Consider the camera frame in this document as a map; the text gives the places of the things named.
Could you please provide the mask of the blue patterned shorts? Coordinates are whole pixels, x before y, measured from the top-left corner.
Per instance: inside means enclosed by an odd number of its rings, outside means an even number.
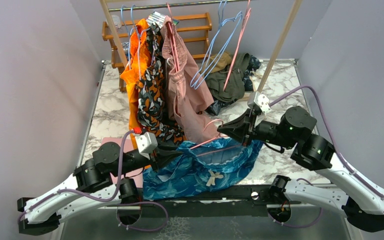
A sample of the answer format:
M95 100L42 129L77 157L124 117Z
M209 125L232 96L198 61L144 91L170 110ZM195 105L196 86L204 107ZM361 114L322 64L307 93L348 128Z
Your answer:
M243 146L231 138L217 138L201 146L184 141L177 148L182 154L167 166L143 172L143 198L177 199L227 189L249 175L263 145L253 140Z

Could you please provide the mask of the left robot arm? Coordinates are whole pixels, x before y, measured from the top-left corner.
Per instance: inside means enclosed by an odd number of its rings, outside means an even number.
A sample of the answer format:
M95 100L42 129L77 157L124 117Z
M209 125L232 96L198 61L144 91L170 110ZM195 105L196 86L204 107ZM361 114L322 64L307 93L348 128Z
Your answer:
M103 143L92 157L77 167L58 186L38 197L17 200L18 232L40 236L56 230L66 220L85 211L141 202L142 188L127 174L151 166L161 170L182 155L176 147L157 147L149 155L140 154L130 139L121 150L121 141Z

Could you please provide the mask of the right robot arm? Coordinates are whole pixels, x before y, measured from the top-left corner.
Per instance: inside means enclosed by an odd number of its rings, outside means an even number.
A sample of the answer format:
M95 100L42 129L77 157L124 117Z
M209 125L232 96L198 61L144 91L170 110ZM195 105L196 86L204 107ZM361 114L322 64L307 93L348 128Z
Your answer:
M313 133L314 117L300 106L287 109L279 123L257 122L257 115L257 110L247 109L217 130L243 146L257 142L278 153L292 150L291 159L299 166L335 185L335 189L319 188L277 175L268 190L272 202L311 204L339 214L360 230L384 230L384 188L359 175L332 143Z

